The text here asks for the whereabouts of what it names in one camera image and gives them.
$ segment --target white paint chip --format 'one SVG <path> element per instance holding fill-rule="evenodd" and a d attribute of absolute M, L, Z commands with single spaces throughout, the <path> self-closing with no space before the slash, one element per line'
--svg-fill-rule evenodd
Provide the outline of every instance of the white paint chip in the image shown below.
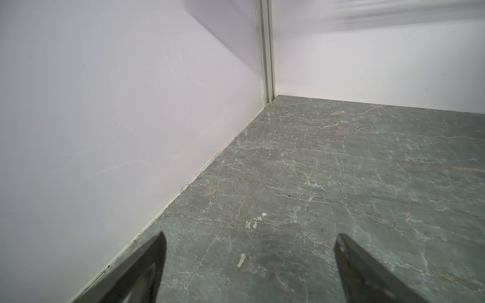
<path fill-rule="evenodd" d="M 244 262 L 245 259 L 246 259 L 246 254 L 245 253 L 242 253 L 241 254 L 241 259 L 239 259 L 239 263 L 237 265 L 238 268 L 241 268 L 241 266 L 243 265 L 243 262 Z"/>

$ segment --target gray marble floor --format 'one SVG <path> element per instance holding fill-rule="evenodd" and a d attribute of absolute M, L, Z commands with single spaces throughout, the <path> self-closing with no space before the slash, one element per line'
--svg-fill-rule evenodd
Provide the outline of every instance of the gray marble floor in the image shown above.
<path fill-rule="evenodd" d="M 279 96 L 124 256 L 165 232 L 158 302 L 345 302 L 347 233 L 430 302 L 485 302 L 484 185 L 485 115 Z"/>

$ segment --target metal corner post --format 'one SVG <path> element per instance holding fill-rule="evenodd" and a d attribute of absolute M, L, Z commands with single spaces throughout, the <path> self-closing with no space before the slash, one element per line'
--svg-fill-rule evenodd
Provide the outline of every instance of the metal corner post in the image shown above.
<path fill-rule="evenodd" d="M 256 8 L 263 102 L 266 106 L 275 98 L 271 0 L 255 0 L 254 4 Z"/>

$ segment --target scratch on wall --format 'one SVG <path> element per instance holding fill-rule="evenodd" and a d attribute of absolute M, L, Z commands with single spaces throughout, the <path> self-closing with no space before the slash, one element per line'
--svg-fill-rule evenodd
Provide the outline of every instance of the scratch on wall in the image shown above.
<path fill-rule="evenodd" d="M 96 175 L 99 175 L 99 174 L 102 174 L 102 173 L 105 173 L 105 172 L 111 171 L 111 170 L 113 170 L 113 169 L 116 169 L 116 168 L 119 168 L 119 167 L 122 167 L 122 166 L 125 166 L 125 165 L 128 165 L 128 164 L 133 164 L 133 163 L 140 163 L 140 164 L 143 164 L 143 165 L 148 166 L 148 167 L 150 167 L 150 166 L 151 166 L 149 163 L 147 163 L 147 162 L 145 162 L 145 161 L 139 161 L 139 160 L 137 160 L 137 161 L 131 161 L 131 162 L 123 163 L 123 164 L 120 164 L 120 165 L 117 165 L 117 166 L 114 166 L 114 167 L 110 167 L 110 168 L 104 169 L 104 170 L 102 170 L 102 171 L 99 171 L 99 172 L 97 172 L 97 173 L 94 173 L 94 174 L 92 174 L 92 175 L 89 175 L 88 177 L 86 177 L 86 178 L 84 178 L 84 179 L 91 178 L 91 177 L 94 177 L 94 176 L 96 176 Z"/>
<path fill-rule="evenodd" d="M 129 127 L 128 125 L 125 125 L 125 128 L 128 128 L 129 130 L 131 130 L 132 132 L 134 132 L 138 137 L 142 138 L 145 142 L 148 143 L 148 145 L 152 146 L 150 144 L 150 142 L 148 142 L 145 138 L 143 138 L 139 133 L 137 133 L 134 129 L 132 129 L 131 127 Z"/>
<path fill-rule="evenodd" d="M 172 69 L 172 65 L 170 64 L 170 61 L 168 60 L 168 57 L 167 57 L 167 55 L 165 54 L 165 51 L 163 50 L 163 48 L 162 48 L 162 53 L 163 53 L 163 55 L 165 56 L 165 59 L 167 60 L 168 67 L 170 68 L 170 71 L 172 72 L 172 76 L 174 77 L 175 84 L 176 84 L 176 85 L 177 85 L 177 87 L 178 87 L 178 91 L 180 92 L 180 94 L 182 94 L 182 91 L 180 90 L 180 86 L 178 85 L 178 82 L 177 82 L 177 78 L 175 77 L 174 70 Z"/>

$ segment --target white wall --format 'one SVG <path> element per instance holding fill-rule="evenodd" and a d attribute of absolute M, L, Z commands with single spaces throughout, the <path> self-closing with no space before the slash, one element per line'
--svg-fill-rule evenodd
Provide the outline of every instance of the white wall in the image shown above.
<path fill-rule="evenodd" d="M 232 13 L 0 3 L 0 301 L 72 299 L 262 109 L 253 2 Z"/>
<path fill-rule="evenodd" d="M 483 5 L 371 16 L 342 3 L 274 1 L 277 94 L 485 113 Z"/>

